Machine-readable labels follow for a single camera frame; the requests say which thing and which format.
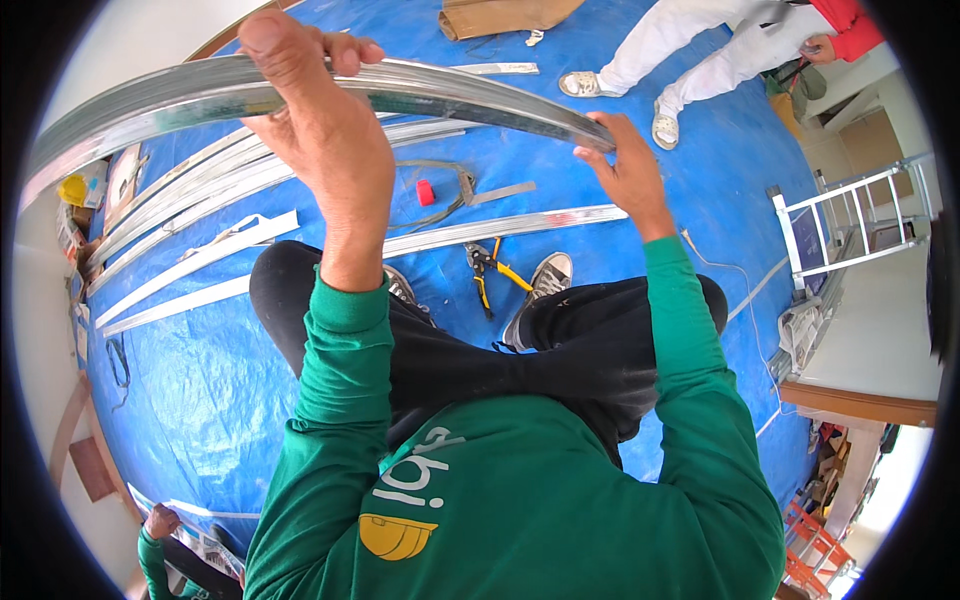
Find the white pants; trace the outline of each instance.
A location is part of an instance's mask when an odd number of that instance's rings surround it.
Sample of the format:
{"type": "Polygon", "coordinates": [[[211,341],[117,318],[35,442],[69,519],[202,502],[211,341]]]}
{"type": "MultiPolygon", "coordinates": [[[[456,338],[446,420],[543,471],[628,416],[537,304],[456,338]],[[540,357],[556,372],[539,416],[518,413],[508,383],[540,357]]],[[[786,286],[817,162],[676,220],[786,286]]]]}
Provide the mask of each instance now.
{"type": "MultiPolygon", "coordinates": [[[[659,0],[616,49],[600,71],[603,81],[626,93],[700,32],[734,18],[754,0],[659,0]]],[[[694,100],[706,100],[736,88],[761,71],[800,56],[808,37],[836,32],[814,6],[792,9],[782,23],[760,29],[753,24],[668,85],[660,110],[676,115],[694,100]]]]}

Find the green long-sleeve shirt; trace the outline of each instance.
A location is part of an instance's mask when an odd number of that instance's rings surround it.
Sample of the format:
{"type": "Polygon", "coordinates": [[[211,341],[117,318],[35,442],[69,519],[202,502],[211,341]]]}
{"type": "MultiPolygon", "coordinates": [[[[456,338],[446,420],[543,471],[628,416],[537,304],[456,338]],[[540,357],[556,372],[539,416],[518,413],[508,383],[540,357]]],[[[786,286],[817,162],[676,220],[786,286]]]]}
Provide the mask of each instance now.
{"type": "Polygon", "coordinates": [[[167,582],[167,568],[163,564],[163,547],[160,540],[154,540],[147,535],[147,530],[140,528],[140,538],[136,542],[136,554],[140,559],[140,568],[147,579],[147,590],[151,600],[205,600],[210,594],[197,586],[189,579],[183,584],[183,592],[175,596],[170,592],[167,582]]]}
{"type": "Polygon", "coordinates": [[[679,238],[644,251],[657,484],[617,469],[579,418],[543,396],[454,404],[380,475],[388,292],[347,294],[318,278],[247,597],[772,597],[783,529],[750,413],[679,238]]]}

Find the worker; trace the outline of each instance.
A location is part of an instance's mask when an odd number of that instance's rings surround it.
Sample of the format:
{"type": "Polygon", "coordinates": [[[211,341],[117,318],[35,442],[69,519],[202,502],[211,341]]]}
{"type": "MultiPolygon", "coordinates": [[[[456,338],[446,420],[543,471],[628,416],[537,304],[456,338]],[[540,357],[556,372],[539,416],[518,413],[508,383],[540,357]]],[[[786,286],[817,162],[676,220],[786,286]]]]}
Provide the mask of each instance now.
{"type": "Polygon", "coordinates": [[[382,267],[394,156],[324,56],[352,76],[383,50],[276,10],[239,37],[287,103],[245,123],[326,223],[322,252],[278,242],[251,275],[300,398],[246,597],[771,598],[783,526],[720,347],[727,303],[694,275],[630,121],[591,114],[616,142],[613,166],[574,154],[632,218],[647,277],[571,286],[569,257],[552,254],[504,335],[536,352],[484,350],[434,327],[382,267]],[[623,472],[617,443],[654,404],[663,467],[650,484],[623,472]]]}
{"type": "Polygon", "coordinates": [[[748,17],[726,46],[703,59],[654,102],[652,135],[664,150],[680,140],[677,116],[685,105],[729,92],[740,82],[803,57],[813,64],[853,62],[883,41],[856,0],[784,0],[781,21],[751,18],[757,0],[659,0],[623,40],[599,73],[574,71],[560,78],[569,96],[619,97],[700,32],[748,17]]]}
{"type": "MultiPolygon", "coordinates": [[[[136,549],[151,600],[240,600],[243,597],[244,573],[240,573],[238,583],[206,564],[193,550],[171,537],[179,526],[180,517],[176,512],[162,504],[155,504],[140,530],[136,549]],[[170,592],[165,562],[186,578],[180,595],[175,596],[170,592]]],[[[214,524],[210,534],[230,548],[229,538],[222,527],[214,524]]]]}

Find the red shirt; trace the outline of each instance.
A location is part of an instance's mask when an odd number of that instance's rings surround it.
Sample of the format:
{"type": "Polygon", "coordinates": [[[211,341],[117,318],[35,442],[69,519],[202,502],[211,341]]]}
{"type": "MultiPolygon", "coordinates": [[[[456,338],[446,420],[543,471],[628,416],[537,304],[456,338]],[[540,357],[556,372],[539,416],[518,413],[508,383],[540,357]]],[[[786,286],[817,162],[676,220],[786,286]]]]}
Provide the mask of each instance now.
{"type": "Polygon", "coordinates": [[[830,41],[838,59],[853,62],[883,41],[883,34],[856,0],[810,0],[810,4],[836,30],[837,36],[830,41]]]}

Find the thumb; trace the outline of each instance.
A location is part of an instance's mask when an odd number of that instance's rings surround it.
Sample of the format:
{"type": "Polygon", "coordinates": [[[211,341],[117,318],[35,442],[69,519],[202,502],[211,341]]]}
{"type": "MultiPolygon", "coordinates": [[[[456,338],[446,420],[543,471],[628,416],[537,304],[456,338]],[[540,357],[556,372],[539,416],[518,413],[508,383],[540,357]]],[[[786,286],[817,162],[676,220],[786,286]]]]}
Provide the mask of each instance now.
{"type": "Polygon", "coordinates": [[[270,9],[255,12],[237,32],[241,50],[253,59],[291,112],[316,106],[336,84],[326,71],[322,48],[289,14],[270,9]]]}
{"type": "Polygon", "coordinates": [[[591,149],[577,146],[573,149],[573,155],[580,158],[583,162],[590,165],[593,172],[597,174],[600,184],[606,184],[613,177],[613,167],[607,162],[607,159],[599,152],[591,149]]]}

